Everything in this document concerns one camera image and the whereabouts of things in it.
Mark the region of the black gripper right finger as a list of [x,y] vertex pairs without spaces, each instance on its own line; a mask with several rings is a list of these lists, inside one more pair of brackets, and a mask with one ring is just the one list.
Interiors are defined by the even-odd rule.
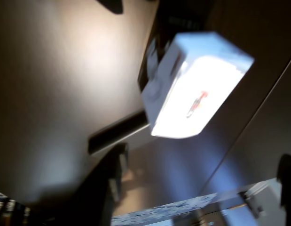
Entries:
[[291,209],[291,155],[282,155],[278,165],[278,181],[282,185],[281,206]]

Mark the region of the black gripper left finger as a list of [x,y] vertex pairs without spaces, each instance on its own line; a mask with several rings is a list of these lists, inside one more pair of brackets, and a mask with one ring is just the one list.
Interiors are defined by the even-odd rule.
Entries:
[[121,178],[128,167],[128,144],[115,145],[75,194],[43,226],[109,226],[120,200]]

